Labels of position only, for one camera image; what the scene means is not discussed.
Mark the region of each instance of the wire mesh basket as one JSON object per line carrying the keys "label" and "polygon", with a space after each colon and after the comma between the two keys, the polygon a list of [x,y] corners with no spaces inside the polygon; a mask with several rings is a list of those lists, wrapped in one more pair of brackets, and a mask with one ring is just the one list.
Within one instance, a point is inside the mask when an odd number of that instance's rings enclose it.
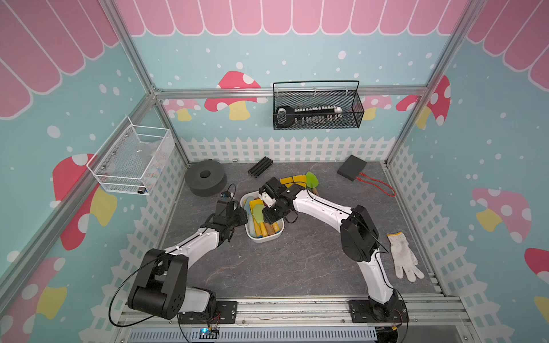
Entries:
{"label": "wire mesh basket", "polygon": [[273,83],[273,129],[360,127],[364,108],[358,84],[355,80]]}
{"label": "wire mesh basket", "polygon": [[149,195],[175,146],[171,131],[134,125],[126,117],[116,132],[116,140],[104,149],[109,137],[86,166],[107,192]]}

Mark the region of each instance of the black wire basket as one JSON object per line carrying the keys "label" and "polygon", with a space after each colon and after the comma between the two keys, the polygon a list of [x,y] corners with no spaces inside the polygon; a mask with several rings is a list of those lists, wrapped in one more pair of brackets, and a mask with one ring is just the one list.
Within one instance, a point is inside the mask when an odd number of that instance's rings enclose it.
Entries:
{"label": "black wire basket", "polygon": [[355,80],[273,83],[273,129],[360,127],[364,107],[358,97],[358,84]]}

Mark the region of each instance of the white picket fence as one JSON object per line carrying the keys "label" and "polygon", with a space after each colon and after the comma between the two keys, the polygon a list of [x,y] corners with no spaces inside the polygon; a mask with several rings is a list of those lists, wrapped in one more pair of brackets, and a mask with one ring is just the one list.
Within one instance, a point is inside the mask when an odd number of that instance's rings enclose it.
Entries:
{"label": "white picket fence", "polygon": [[[167,225],[171,207],[176,203],[175,196],[184,173],[183,161],[176,150],[172,152],[168,161],[154,190],[150,196],[145,196],[147,207],[140,208],[141,219],[133,221],[136,230],[133,234],[127,235],[129,244],[127,249],[120,250],[120,263],[111,267],[114,277],[110,284],[102,287],[105,295],[102,303],[91,308],[94,316],[92,324],[89,328],[79,332],[80,339],[84,343],[112,342],[115,330],[107,317],[112,296],[120,283],[141,265],[143,255],[152,249],[161,238],[162,227]],[[111,316],[115,322],[126,305],[132,283],[133,278],[116,295],[118,300],[114,302],[111,310]]]}
{"label": "white picket fence", "polygon": [[355,155],[359,158],[369,161],[385,160],[389,151],[395,143],[395,138],[385,140],[374,140],[370,137],[362,140],[296,140],[295,137],[290,140],[281,138],[274,140],[241,140],[237,138],[231,141],[225,138],[219,141],[214,138],[213,142],[204,138],[201,142],[192,139],[190,142],[181,139],[183,150],[190,161],[202,161],[213,159],[219,162],[232,162],[234,159],[238,162],[257,162],[264,156],[274,161],[337,161],[345,160],[349,155]]}
{"label": "white picket fence", "polygon": [[428,191],[429,182],[423,182],[423,172],[418,172],[418,164],[413,163],[413,154],[409,154],[408,149],[402,147],[390,167],[425,246],[434,257],[438,275],[442,276],[439,281],[448,285],[452,295],[461,297],[482,339],[491,339],[494,343],[503,339],[511,343],[514,329],[498,319],[500,305],[486,298],[484,292],[488,285],[476,279],[477,266],[466,261],[467,248],[457,245],[457,232],[448,228],[450,219],[442,217],[442,205],[434,202],[435,193]]}

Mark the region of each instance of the white plastic tray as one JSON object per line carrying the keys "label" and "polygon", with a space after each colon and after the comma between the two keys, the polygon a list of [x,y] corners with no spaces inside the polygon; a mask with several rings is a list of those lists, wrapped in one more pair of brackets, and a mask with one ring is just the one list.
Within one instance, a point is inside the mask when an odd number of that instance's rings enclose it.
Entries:
{"label": "white plastic tray", "polygon": [[[244,202],[246,201],[246,199],[249,197],[249,196],[253,196],[254,198],[259,198],[259,192],[251,192],[251,193],[248,193],[246,195],[244,195],[241,199],[240,199],[240,205],[242,207],[244,207]],[[273,240],[273,239],[277,239],[281,234],[282,232],[284,231],[284,220],[280,219],[276,222],[278,224],[278,226],[280,227],[280,231],[275,233],[274,235],[270,235],[270,236],[267,236],[267,237],[262,237],[262,238],[253,238],[251,235],[250,235],[250,232],[248,231],[248,225],[254,225],[254,223],[247,223],[245,224],[246,226],[246,234],[248,235],[248,237],[256,242],[256,243],[264,243],[264,242],[268,242],[270,240]]]}

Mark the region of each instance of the white wire basket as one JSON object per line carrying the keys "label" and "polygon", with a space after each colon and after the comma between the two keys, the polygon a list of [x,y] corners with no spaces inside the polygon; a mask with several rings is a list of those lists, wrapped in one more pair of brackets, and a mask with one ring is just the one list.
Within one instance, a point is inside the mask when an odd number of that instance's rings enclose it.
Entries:
{"label": "white wire basket", "polygon": [[108,147],[103,158],[98,160],[98,155],[107,142],[112,141],[111,137],[86,166],[107,192],[149,195],[175,146],[171,131],[163,127],[134,125],[126,117],[115,132],[121,134]]}

